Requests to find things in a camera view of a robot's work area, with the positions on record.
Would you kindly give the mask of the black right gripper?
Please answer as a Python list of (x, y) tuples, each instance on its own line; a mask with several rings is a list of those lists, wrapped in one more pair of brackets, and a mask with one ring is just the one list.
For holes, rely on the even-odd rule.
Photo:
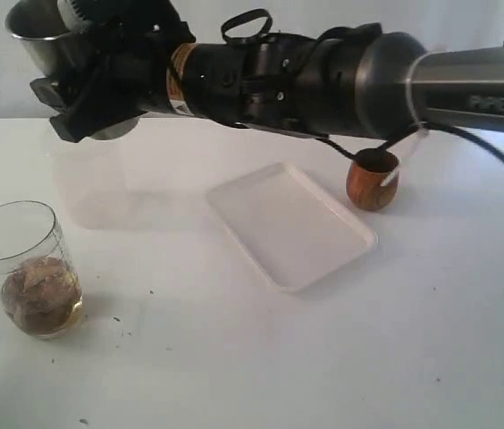
[(172, 114), (167, 72), (172, 52), (194, 40), (171, 1), (66, 0), (57, 8), (72, 34), (88, 35), (99, 57), (85, 80), (34, 79), (57, 136), (79, 143), (107, 126), (142, 114)]

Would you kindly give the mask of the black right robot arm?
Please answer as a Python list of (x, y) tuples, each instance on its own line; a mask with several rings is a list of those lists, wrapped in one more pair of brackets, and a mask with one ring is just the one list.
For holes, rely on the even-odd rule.
[(504, 47), (431, 53), (378, 23), (277, 33), (264, 9), (201, 44), (168, 1), (22, 1), (8, 22), (42, 71), (34, 94), (73, 143), (151, 112), (314, 139), (430, 122), (504, 132)]

